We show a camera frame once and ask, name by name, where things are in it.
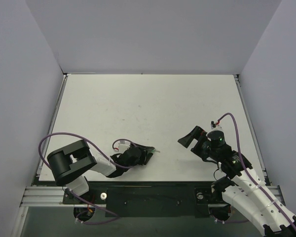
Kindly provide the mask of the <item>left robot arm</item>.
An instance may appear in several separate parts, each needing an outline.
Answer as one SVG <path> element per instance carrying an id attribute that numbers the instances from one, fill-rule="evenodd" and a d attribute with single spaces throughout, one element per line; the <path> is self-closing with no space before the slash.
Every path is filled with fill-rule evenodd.
<path id="1" fill-rule="evenodd" d="M 65 186 L 74 192 L 80 203 L 90 201 L 89 189 L 84 173 L 88 170 L 100 173 L 107 178 L 116 178 L 137 165 L 147 165 L 155 152 L 155 147 L 144 146 L 129 140 L 118 139 L 113 145 L 116 154 L 109 159 L 96 158 L 84 140 L 78 140 L 51 152 L 47 156 L 56 185 Z"/>

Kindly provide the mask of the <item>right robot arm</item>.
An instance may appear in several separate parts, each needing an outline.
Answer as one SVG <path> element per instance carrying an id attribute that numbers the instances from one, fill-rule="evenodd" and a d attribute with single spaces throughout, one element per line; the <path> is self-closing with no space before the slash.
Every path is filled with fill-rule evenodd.
<path id="1" fill-rule="evenodd" d="M 225 176 L 212 183 L 210 195 L 236 208 L 264 237 L 296 237 L 296 215 L 289 211 L 251 163 L 225 142 L 224 132 L 215 125 L 210 132 L 196 126 L 180 143 L 205 162 L 213 162 Z"/>

